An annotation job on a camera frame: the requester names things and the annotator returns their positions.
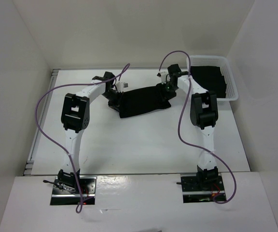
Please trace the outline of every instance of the black fabric in basket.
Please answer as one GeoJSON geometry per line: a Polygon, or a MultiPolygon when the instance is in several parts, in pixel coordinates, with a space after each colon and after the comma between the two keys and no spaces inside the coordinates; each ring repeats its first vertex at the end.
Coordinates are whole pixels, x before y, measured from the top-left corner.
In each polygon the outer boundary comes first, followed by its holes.
{"type": "Polygon", "coordinates": [[[200,86],[206,90],[215,91],[217,98],[226,98],[227,84],[220,67],[192,66],[191,74],[200,86]]]}

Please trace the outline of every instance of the cable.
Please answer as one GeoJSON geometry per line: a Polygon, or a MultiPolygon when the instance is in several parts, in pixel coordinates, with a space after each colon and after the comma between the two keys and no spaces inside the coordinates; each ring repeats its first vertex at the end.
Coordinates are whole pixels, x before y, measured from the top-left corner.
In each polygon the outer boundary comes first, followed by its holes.
{"type": "Polygon", "coordinates": [[[187,56],[187,58],[188,58],[188,63],[189,63],[188,76],[190,76],[190,75],[191,75],[191,58],[189,57],[189,55],[188,55],[186,52],[181,51],[181,50],[176,50],[176,51],[169,52],[169,53],[163,58],[163,61],[160,63],[160,66],[159,66],[159,70],[158,70],[158,71],[161,70],[161,68],[162,68],[162,66],[163,66],[163,63],[164,63],[165,59],[166,59],[169,55],[171,55],[172,53],[176,53],[176,52],[184,53],[184,54],[187,56]]]}
{"type": "Polygon", "coordinates": [[[58,145],[60,148],[62,148],[67,156],[69,157],[69,160],[70,160],[70,163],[71,163],[71,166],[72,166],[72,169],[73,169],[73,173],[75,174],[75,179],[76,179],[76,184],[77,184],[77,187],[78,187],[78,191],[79,191],[79,194],[80,194],[80,203],[77,205],[76,207],[76,213],[80,213],[82,211],[82,206],[83,206],[83,202],[90,199],[90,198],[93,198],[93,197],[89,197],[87,199],[83,199],[83,196],[82,196],[82,192],[81,192],[81,188],[80,188],[80,183],[79,183],[79,179],[76,175],[76,169],[75,169],[75,166],[73,164],[73,161],[72,161],[72,158],[70,156],[70,153],[68,152],[68,150],[61,144],[59,144],[57,141],[55,141],[54,139],[52,139],[49,135],[47,135],[40,127],[39,125],[39,122],[38,122],[38,119],[37,119],[37,111],[38,111],[38,107],[41,103],[41,101],[43,100],[43,98],[45,96],[47,96],[49,93],[51,93],[53,90],[55,89],[58,89],[58,88],[63,88],[63,87],[68,87],[68,86],[93,86],[93,85],[99,85],[99,84],[103,84],[103,83],[106,83],[106,82],[109,82],[109,81],[112,81],[112,80],[115,80],[116,78],[120,77],[121,78],[121,75],[123,73],[126,72],[126,70],[129,68],[130,66],[130,63],[128,63],[127,65],[125,65],[125,67],[122,69],[121,73],[118,74],[117,76],[109,79],[109,80],[106,80],[106,81],[102,81],[102,82],[97,82],[97,83],[89,83],[89,84],[67,84],[67,85],[61,85],[61,86],[57,86],[57,87],[54,87],[52,89],[50,89],[48,92],[46,92],[41,98],[39,98],[38,102],[36,103],[36,106],[35,106],[35,114],[34,114],[34,117],[35,117],[35,122],[36,122],[36,126],[38,128],[38,130],[47,138],[49,139],[51,142],[53,142],[54,144],[58,145]]]}
{"type": "MultiPolygon", "coordinates": [[[[164,57],[163,61],[161,62],[160,67],[159,67],[159,71],[161,70],[162,65],[163,65],[165,59],[166,59],[170,54],[175,53],[175,52],[182,52],[182,53],[184,53],[184,54],[187,56],[188,61],[189,61],[188,76],[190,76],[190,75],[191,75],[191,59],[190,59],[189,55],[188,55],[186,52],[180,51],[180,50],[177,50],[177,51],[173,51],[173,52],[168,53],[168,54],[164,57]]],[[[220,157],[218,157],[217,155],[215,155],[213,152],[211,152],[210,150],[206,149],[205,147],[202,147],[202,146],[199,146],[199,145],[195,145],[195,144],[190,144],[190,143],[184,141],[184,140],[182,139],[182,137],[181,137],[181,122],[182,122],[183,114],[184,114],[184,111],[185,111],[185,108],[186,108],[187,101],[188,101],[188,99],[189,99],[191,90],[192,90],[192,82],[191,82],[191,79],[189,79],[189,88],[188,88],[188,92],[187,92],[187,95],[186,95],[186,99],[185,99],[185,102],[184,102],[184,105],[183,105],[183,108],[182,108],[182,111],[181,111],[181,114],[180,114],[179,123],[178,123],[178,136],[179,136],[179,139],[182,141],[182,143],[184,143],[184,144],[186,144],[186,145],[188,145],[188,146],[200,148],[200,149],[202,149],[202,150],[204,150],[204,151],[209,152],[212,156],[214,156],[214,157],[217,158],[220,162],[222,162],[223,165],[225,165],[225,167],[228,169],[228,171],[229,171],[229,173],[231,174],[232,179],[233,179],[233,181],[234,181],[234,185],[235,185],[233,194],[231,195],[231,197],[230,197],[228,200],[226,200],[226,201],[224,201],[224,202],[219,202],[219,201],[215,200],[215,197],[216,197],[216,196],[213,197],[213,201],[214,201],[215,203],[217,203],[217,204],[225,204],[225,203],[227,203],[227,202],[230,202],[230,201],[233,199],[233,197],[235,196],[235,194],[236,194],[236,178],[235,178],[235,175],[233,174],[233,172],[231,171],[231,169],[229,168],[229,166],[225,163],[225,161],[223,161],[220,157]]]]}

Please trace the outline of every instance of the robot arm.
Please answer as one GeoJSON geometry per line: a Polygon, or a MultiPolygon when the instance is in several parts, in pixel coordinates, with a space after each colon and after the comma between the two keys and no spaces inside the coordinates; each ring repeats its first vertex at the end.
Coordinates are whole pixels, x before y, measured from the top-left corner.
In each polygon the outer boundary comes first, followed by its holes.
{"type": "MultiPolygon", "coordinates": [[[[113,77],[114,75],[111,72],[105,72],[103,77],[94,77],[92,83],[99,83],[113,77]]],[[[69,151],[69,156],[71,156],[74,163],[75,174],[78,177],[80,174],[79,152],[81,138],[90,121],[90,104],[99,95],[103,95],[109,102],[113,103],[112,105],[115,105],[122,93],[113,90],[112,85],[113,81],[87,86],[76,94],[66,94],[64,98],[61,121],[66,134],[65,148],[69,151]]],[[[57,175],[59,184],[76,189],[75,174],[73,172],[70,159],[65,156],[64,164],[57,175]]]]}
{"type": "MultiPolygon", "coordinates": [[[[200,144],[213,152],[214,128],[218,119],[216,94],[202,88],[192,76],[188,77],[188,72],[182,72],[178,64],[169,66],[168,72],[159,73],[157,76],[162,80],[160,85],[164,99],[175,97],[175,91],[178,88],[188,93],[189,78],[191,79],[191,122],[196,127],[198,135],[200,135],[200,144]]],[[[209,186],[218,178],[216,160],[209,152],[204,150],[199,155],[197,177],[203,188],[209,186]]]]}

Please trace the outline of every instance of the red wire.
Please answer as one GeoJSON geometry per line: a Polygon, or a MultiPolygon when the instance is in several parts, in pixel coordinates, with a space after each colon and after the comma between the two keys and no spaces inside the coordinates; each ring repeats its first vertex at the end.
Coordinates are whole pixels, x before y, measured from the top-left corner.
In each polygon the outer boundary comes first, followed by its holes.
{"type": "Polygon", "coordinates": [[[218,193],[217,194],[219,194],[220,193],[220,188],[216,185],[216,184],[214,184],[214,186],[217,188],[217,190],[218,190],[218,193]]]}

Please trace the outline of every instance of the white wall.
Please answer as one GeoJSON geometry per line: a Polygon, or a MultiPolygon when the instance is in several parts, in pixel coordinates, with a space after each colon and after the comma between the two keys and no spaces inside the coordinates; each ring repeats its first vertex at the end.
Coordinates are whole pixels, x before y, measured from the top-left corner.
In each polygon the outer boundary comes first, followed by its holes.
{"type": "Polygon", "coordinates": [[[34,106],[49,80],[49,67],[14,4],[0,0],[0,220],[14,177],[23,173],[34,106]]]}
{"type": "Polygon", "coordinates": [[[156,67],[177,49],[226,56],[253,2],[14,0],[51,68],[156,67]]]}
{"type": "Polygon", "coordinates": [[[250,166],[260,171],[278,223],[278,0],[256,0],[228,58],[232,103],[250,166]]]}

